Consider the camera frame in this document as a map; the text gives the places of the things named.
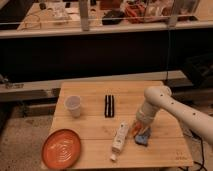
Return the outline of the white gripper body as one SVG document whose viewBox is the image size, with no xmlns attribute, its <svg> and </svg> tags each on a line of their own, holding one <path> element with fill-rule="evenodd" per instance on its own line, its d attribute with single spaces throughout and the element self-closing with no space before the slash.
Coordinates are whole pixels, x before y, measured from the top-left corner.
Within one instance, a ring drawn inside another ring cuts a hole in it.
<svg viewBox="0 0 213 171">
<path fill-rule="evenodd" d="M 139 121 L 142 124 L 142 128 L 138 133 L 144 133 L 154 121 L 153 117 L 137 118 L 136 122 Z"/>
</svg>

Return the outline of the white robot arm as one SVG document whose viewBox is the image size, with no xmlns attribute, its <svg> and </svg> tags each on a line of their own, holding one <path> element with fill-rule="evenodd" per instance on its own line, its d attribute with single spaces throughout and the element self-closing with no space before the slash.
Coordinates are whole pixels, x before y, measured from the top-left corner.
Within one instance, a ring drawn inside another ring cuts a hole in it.
<svg viewBox="0 0 213 171">
<path fill-rule="evenodd" d="M 144 103 L 136 113 L 136 133 L 143 134 L 163 109 L 186 124 L 193 132 L 213 145 L 213 117 L 178 102 L 168 86 L 151 86 L 144 90 Z"/>
</svg>

